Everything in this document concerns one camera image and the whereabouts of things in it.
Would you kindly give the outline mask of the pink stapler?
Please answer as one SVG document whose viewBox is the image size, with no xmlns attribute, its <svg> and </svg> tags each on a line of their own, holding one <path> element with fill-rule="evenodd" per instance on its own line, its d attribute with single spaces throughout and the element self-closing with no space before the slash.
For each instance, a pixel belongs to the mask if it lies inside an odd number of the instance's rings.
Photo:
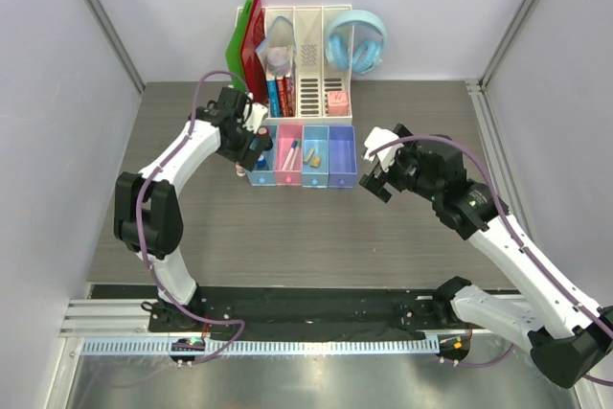
<svg viewBox="0 0 613 409">
<path fill-rule="evenodd" d="M 246 169 L 239 165 L 239 164 L 235 164 L 235 169 L 236 169 L 236 174 L 238 177 L 245 177 L 246 176 Z"/>
</svg>

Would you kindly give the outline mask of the red black stamp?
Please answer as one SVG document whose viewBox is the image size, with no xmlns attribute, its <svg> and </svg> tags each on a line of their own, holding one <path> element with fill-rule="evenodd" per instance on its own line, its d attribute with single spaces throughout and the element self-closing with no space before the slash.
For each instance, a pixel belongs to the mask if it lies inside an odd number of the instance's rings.
<svg viewBox="0 0 613 409">
<path fill-rule="evenodd" d="M 267 126 L 260 126 L 257 131 L 257 137 L 262 142 L 268 142 L 270 140 L 269 129 Z"/>
</svg>

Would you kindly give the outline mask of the blue grey glue stick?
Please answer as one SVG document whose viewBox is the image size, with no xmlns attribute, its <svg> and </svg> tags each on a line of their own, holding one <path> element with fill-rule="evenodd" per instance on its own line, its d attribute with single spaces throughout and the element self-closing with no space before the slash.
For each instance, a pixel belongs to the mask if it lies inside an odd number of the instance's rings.
<svg viewBox="0 0 613 409">
<path fill-rule="evenodd" d="M 256 170 L 268 170 L 267 152 L 269 150 L 270 150 L 270 143 L 267 143 L 266 146 L 263 148 L 263 151 L 257 160 Z"/>
</svg>

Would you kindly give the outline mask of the light blue drawer bin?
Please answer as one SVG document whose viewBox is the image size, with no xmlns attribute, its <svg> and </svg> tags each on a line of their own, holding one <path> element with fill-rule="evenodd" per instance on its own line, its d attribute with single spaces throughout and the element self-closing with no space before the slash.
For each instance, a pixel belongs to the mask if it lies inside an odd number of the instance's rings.
<svg viewBox="0 0 613 409">
<path fill-rule="evenodd" d="M 263 125 L 267 126 L 269 129 L 270 140 L 270 150 L 267 152 L 268 155 L 268 170 L 256 170 L 256 167 L 248 171 L 246 173 L 250 184 L 254 187 L 273 187 L 276 186 L 276 178 L 274 173 L 274 167 L 276 162 L 276 144 L 277 144 L 277 127 L 275 125 Z M 252 143 L 251 149 L 254 149 L 260 140 L 256 134 L 256 140 Z"/>
</svg>

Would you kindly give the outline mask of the pink drawer bin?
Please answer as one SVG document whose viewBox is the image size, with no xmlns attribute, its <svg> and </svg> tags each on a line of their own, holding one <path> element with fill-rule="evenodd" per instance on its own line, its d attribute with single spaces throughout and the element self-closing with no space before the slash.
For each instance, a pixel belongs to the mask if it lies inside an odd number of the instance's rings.
<svg viewBox="0 0 613 409">
<path fill-rule="evenodd" d="M 274 167 L 275 178 L 278 186 L 302 185 L 302 153 L 303 153 L 303 126 L 284 124 L 277 128 L 276 162 Z M 301 142 L 301 147 L 296 158 L 295 169 L 282 170 L 284 159 L 293 140 Z"/>
</svg>

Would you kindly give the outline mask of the blue white marker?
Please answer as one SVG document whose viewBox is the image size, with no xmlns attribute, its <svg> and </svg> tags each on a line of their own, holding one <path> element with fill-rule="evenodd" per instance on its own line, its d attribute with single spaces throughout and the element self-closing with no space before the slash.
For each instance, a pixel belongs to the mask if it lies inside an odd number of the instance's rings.
<svg viewBox="0 0 613 409">
<path fill-rule="evenodd" d="M 286 157 L 284 159 L 282 170 L 289 170 L 290 169 L 291 164 L 292 164 L 292 158 L 294 157 L 294 154 L 295 154 L 297 146 L 298 146 L 298 141 L 297 140 L 293 140 L 291 145 L 290 145 L 290 148 L 289 148 L 289 150 L 287 152 L 287 155 L 286 155 Z"/>
</svg>

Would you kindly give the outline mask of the purple drawer bin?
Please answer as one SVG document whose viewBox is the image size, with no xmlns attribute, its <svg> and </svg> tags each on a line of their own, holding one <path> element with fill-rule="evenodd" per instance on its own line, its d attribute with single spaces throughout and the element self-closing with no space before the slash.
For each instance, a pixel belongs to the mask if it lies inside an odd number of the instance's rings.
<svg viewBox="0 0 613 409">
<path fill-rule="evenodd" d="M 357 182 L 355 132 L 351 125 L 329 127 L 329 187 L 350 189 Z"/>
</svg>

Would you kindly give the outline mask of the green white marker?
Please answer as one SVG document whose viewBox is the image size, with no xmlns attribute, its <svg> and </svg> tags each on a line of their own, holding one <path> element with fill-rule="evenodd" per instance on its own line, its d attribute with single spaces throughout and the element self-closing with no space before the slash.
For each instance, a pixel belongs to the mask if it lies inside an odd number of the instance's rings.
<svg viewBox="0 0 613 409">
<path fill-rule="evenodd" d="M 294 169 L 295 169 L 296 158 L 297 158 L 297 156 L 298 156 L 298 153 L 299 153 L 300 147 L 301 147 L 301 142 L 300 142 L 300 141 L 298 141 L 298 146 L 297 146 L 297 148 L 296 148 L 296 151 L 295 151 L 294 157 L 292 158 L 292 164 L 291 164 L 291 167 L 290 167 L 290 169 L 289 169 L 288 171 L 291 171 L 291 170 L 294 170 Z"/>
</svg>

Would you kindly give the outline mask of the beige long eraser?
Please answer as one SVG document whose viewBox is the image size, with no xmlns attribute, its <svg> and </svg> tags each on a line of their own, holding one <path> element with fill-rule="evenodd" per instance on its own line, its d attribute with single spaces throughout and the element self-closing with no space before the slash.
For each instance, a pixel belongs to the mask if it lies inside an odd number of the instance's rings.
<svg viewBox="0 0 613 409">
<path fill-rule="evenodd" d="M 315 149 L 314 149 L 314 148 L 310 148 L 310 149 L 308 150 L 308 152 L 306 153 L 306 155 L 305 155 L 305 157 L 304 157 L 304 163 L 305 163 L 305 164 L 308 164 L 308 163 L 311 161 L 311 158 L 312 158 L 312 157 L 313 157 L 313 155 L 314 155 L 314 151 L 315 151 Z"/>
</svg>

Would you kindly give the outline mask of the green red folder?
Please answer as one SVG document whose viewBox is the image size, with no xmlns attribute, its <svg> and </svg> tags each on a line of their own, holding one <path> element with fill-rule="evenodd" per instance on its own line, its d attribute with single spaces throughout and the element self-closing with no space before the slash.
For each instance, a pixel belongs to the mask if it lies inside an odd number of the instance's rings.
<svg viewBox="0 0 613 409">
<path fill-rule="evenodd" d="M 261 0 L 245 0 L 225 51 L 227 69 L 235 88 L 253 94 L 254 102 L 266 104 L 268 90 L 257 49 L 265 39 Z"/>
</svg>

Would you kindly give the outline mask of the small tan eraser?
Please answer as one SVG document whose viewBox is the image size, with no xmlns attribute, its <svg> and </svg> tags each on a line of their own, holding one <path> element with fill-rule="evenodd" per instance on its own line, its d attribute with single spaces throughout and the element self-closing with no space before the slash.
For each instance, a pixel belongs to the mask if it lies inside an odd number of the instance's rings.
<svg viewBox="0 0 613 409">
<path fill-rule="evenodd" d="M 310 165 L 314 168 L 319 168 L 321 165 L 321 158 L 319 156 L 316 156 L 311 162 Z"/>
</svg>

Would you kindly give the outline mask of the clear paperclip jar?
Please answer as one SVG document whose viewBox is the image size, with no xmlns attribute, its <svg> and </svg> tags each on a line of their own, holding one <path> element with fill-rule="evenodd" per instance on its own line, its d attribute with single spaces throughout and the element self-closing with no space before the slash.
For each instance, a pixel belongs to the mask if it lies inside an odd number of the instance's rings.
<svg viewBox="0 0 613 409">
<path fill-rule="evenodd" d="M 291 69 L 291 54 L 287 47 L 273 47 L 266 54 L 267 71 L 275 77 L 284 77 Z"/>
</svg>

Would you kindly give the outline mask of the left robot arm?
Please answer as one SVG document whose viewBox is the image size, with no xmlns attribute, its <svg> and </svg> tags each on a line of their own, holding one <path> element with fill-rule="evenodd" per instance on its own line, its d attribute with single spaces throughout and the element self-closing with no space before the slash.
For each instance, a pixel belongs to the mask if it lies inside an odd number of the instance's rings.
<svg viewBox="0 0 613 409">
<path fill-rule="evenodd" d="M 199 286 L 180 250 L 184 233 L 179 195 L 205 160 L 218 155 L 253 170 L 271 142 L 266 106 L 231 86 L 204 106 L 194 105 L 178 136 L 149 165 L 116 180 L 113 233 L 151 275 L 158 303 L 184 331 L 204 318 Z"/>
</svg>

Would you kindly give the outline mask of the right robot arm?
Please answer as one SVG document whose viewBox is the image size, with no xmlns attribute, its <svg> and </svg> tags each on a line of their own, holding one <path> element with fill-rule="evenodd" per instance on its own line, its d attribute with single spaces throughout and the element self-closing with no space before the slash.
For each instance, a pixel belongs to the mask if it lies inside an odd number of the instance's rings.
<svg viewBox="0 0 613 409">
<path fill-rule="evenodd" d="M 438 324 L 483 327 L 527 352 L 555 385 L 609 380 L 591 371 L 612 352 L 612 309 L 573 284 L 537 248 L 495 190 L 487 167 L 449 137 L 416 135 L 404 125 L 375 127 L 364 142 L 372 171 L 360 185 L 383 202 L 390 190 L 427 200 L 436 218 L 492 261 L 527 301 L 503 301 L 454 277 L 433 293 Z"/>
</svg>

